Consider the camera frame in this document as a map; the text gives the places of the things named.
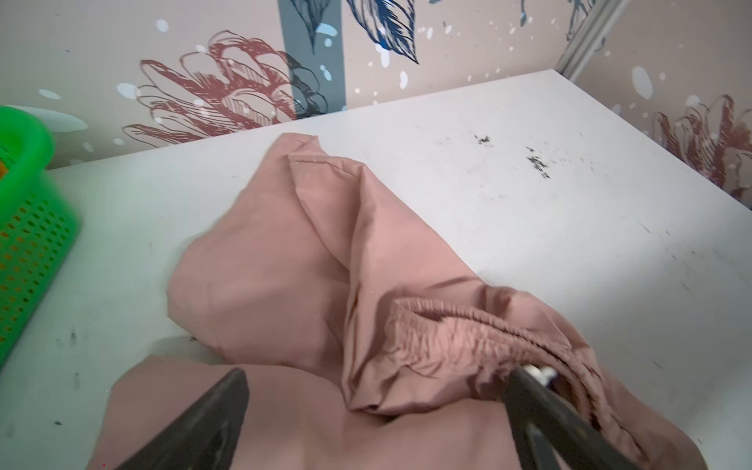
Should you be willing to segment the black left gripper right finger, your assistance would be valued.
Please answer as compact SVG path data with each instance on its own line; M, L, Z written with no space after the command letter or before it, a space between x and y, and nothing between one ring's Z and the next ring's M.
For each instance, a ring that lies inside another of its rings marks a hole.
M634 469L556 394L517 367L503 393L520 467L523 469Z

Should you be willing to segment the pink shorts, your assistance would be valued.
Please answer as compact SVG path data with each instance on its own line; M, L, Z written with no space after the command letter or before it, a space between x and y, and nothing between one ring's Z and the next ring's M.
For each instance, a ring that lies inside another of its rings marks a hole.
M236 469L516 469L503 391L554 392L642 469L702 469L673 423L533 295L479 278L362 163L285 133L168 282L168 317L222 356L150 356L113 387L90 468L116 468L233 368Z

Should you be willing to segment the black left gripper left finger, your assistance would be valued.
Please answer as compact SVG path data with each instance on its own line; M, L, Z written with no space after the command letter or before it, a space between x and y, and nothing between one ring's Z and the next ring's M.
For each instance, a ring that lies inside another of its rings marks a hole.
M119 470L230 468L248 403L246 374L233 368Z

